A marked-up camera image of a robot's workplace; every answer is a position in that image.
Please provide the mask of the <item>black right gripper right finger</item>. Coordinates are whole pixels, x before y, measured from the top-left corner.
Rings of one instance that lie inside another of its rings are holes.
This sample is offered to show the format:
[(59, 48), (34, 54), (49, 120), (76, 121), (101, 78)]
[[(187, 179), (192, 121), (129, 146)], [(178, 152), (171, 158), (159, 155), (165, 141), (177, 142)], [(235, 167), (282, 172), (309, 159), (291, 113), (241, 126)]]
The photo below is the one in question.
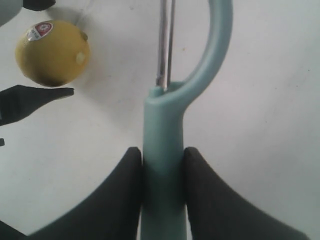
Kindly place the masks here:
[(195, 147), (184, 150), (185, 200), (194, 240), (307, 240), (234, 191)]

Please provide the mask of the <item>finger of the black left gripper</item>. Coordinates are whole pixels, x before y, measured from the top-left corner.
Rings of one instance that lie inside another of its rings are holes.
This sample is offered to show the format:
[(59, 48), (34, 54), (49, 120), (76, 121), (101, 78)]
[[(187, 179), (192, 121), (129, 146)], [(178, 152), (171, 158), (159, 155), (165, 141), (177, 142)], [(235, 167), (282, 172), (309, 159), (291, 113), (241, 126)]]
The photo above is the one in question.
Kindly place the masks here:
[(47, 10), (56, 4), (56, 0), (23, 0), (22, 7), (35, 11), (40, 12)]

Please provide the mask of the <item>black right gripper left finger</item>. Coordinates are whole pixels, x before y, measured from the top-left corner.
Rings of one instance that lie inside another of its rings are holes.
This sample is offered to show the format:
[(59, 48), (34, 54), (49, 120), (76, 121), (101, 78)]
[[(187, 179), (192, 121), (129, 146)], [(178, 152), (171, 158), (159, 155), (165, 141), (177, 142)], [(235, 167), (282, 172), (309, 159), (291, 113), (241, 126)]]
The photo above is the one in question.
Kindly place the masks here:
[(26, 239), (135, 240), (142, 197), (142, 155), (137, 147), (130, 147), (91, 195)]

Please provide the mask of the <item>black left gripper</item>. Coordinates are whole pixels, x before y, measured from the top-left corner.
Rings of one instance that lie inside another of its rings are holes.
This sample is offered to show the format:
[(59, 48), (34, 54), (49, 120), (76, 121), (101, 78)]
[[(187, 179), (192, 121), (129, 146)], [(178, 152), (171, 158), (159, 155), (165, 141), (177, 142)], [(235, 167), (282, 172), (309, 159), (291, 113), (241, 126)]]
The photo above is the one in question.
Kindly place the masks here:
[[(8, 125), (30, 116), (44, 105), (70, 97), (75, 90), (69, 87), (38, 88), (15, 85), (0, 92), (0, 125)], [(0, 147), (5, 145), (0, 138)]]

